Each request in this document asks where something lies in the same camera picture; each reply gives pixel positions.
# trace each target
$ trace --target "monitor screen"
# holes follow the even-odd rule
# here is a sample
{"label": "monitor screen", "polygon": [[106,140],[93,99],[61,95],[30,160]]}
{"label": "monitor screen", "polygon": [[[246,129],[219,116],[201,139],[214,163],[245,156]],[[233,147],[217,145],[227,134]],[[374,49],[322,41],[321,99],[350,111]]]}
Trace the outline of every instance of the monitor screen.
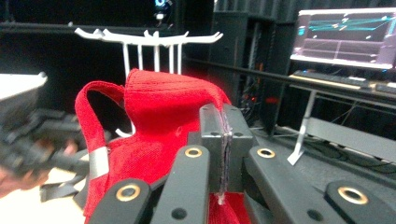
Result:
{"label": "monitor screen", "polygon": [[396,7],[302,10],[292,60],[395,68]]}

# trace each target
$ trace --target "red fabric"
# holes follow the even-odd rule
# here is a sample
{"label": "red fabric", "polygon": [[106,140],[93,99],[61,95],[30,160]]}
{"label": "red fabric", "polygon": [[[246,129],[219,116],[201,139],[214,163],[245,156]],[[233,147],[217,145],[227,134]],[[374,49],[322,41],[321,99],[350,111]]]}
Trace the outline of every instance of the red fabric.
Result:
{"label": "red fabric", "polygon": [[[108,144],[110,172],[90,181],[84,211],[87,220],[106,191],[122,179],[132,177],[151,184],[167,175],[177,151],[186,146],[188,133],[199,131],[201,106],[213,103],[221,110],[223,103],[230,103],[217,86],[186,76],[134,69],[125,89],[110,83],[92,82],[76,100],[76,113],[89,152],[105,146],[105,138],[87,100],[88,91],[99,91],[116,103],[123,99],[136,134]],[[242,195],[231,195],[230,198],[227,195],[224,205],[218,205],[216,196],[210,196],[210,223],[248,223]]]}

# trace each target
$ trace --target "red towel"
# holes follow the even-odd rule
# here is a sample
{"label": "red towel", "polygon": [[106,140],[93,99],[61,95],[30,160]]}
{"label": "red towel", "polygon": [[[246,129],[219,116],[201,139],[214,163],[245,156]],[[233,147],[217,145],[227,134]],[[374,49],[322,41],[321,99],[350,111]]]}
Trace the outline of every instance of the red towel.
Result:
{"label": "red towel", "polygon": [[[167,175],[177,151],[186,146],[189,132],[199,131],[199,108],[213,103],[218,110],[230,101],[210,82],[186,76],[139,71],[128,76],[125,89],[107,82],[87,84],[78,94],[76,113],[90,153],[106,146],[103,127],[87,99],[88,91],[99,91],[117,104],[124,103],[136,134],[112,141],[108,174],[90,181],[84,215],[89,220],[106,191],[125,178],[151,184]],[[211,195],[209,223],[249,223],[242,194],[227,194],[218,205]]]}

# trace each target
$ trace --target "white fabric strap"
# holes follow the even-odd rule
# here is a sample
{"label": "white fabric strap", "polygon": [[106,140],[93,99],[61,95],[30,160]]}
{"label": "white fabric strap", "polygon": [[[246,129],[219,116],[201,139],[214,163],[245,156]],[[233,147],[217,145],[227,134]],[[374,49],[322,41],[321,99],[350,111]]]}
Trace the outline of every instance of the white fabric strap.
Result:
{"label": "white fabric strap", "polygon": [[99,147],[90,155],[90,178],[95,179],[108,173],[108,148]]}

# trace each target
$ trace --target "red cloth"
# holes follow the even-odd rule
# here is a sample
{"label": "red cloth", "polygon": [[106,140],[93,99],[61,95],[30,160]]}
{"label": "red cloth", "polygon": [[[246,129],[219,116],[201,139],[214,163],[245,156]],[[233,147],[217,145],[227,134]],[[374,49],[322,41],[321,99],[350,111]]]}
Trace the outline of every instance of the red cloth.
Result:
{"label": "red cloth", "polygon": [[[122,100],[134,122],[136,134],[108,144],[109,173],[90,181],[84,215],[87,220],[106,191],[125,178],[151,184],[170,171],[177,151],[186,146],[189,132],[199,131],[199,108],[213,103],[218,110],[230,101],[224,92],[207,81],[166,73],[134,69],[125,89],[96,81],[78,94],[76,113],[89,152],[106,145],[103,127],[87,99],[88,91],[99,91],[117,104]],[[232,194],[224,205],[210,197],[210,223],[248,223],[241,194]]]}

